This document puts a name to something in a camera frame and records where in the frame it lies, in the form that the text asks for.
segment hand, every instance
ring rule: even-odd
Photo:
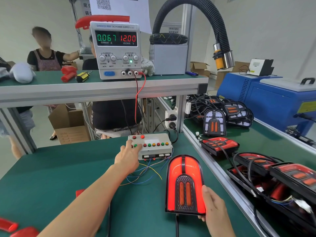
[[[132,148],[132,140],[126,141],[126,146],[121,146],[121,151],[116,155],[114,164],[121,164],[127,171],[127,175],[133,173],[139,166],[138,152],[143,145],[138,144]]]
[[[206,221],[212,237],[236,237],[227,213],[224,200],[211,188],[202,186],[202,195],[206,208],[206,216],[199,219]]]

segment black shirt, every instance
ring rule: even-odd
[[[5,67],[7,69],[7,71],[11,70],[11,66],[1,57],[0,57],[0,67]],[[31,108],[32,108],[32,106],[23,106],[23,107],[17,107],[16,109],[21,114],[21,113],[23,113]]]
[[[53,51],[53,50],[52,50],[52,54],[51,54],[51,56],[50,56],[49,58],[43,57],[43,56],[40,54],[39,49],[36,49],[36,51],[37,51],[37,54],[38,54],[38,56],[39,56],[39,58],[40,58],[41,60],[53,60],[53,59],[55,59],[55,54],[54,54],[54,51]],[[56,51],[56,57],[57,57],[58,63],[60,64],[60,67],[61,67],[61,65],[63,64],[63,61],[64,61],[63,57],[64,57],[64,55],[65,55],[65,53],[60,52],[60,51]],[[27,56],[27,62],[28,62],[30,65],[32,65],[32,66],[36,66],[36,70],[39,69],[38,62],[37,62],[37,58],[36,58],[36,55],[35,55],[34,51],[30,51],[30,53],[28,54],[28,56]]]
[[[87,59],[82,65],[82,70],[99,70],[97,59]],[[135,99],[124,99],[126,119],[129,126],[135,125]],[[124,107],[121,100],[94,101],[93,127],[99,130],[111,130],[127,127]],[[136,112],[136,121],[140,123],[142,115],[139,108]]]

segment qr code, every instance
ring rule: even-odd
[[[111,11],[110,0],[97,0],[97,5],[99,9]]]

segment digital display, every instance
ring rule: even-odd
[[[131,31],[95,31],[98,46],[137,46],[137,33]]]

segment blue machine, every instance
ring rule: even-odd
[[[247,92],[250,84],[259,82],[266,78],[282,78],[281,76],[253,76],[242,75],[239,73],[227,73],[225,78],[217,91],[217,96],[220,98],[232,99],[234,101],[245,102]]]
[[[308,79],[311,80],[310,84],[302,85],[283,78],[228,73],[217,95],[245,103],[255,118],[280,131],[285,132],[289,126],[296,126],[305,136],[313,122],[295,118],[294,115],[304,113],[316,119],[316,83],[313,78]]]

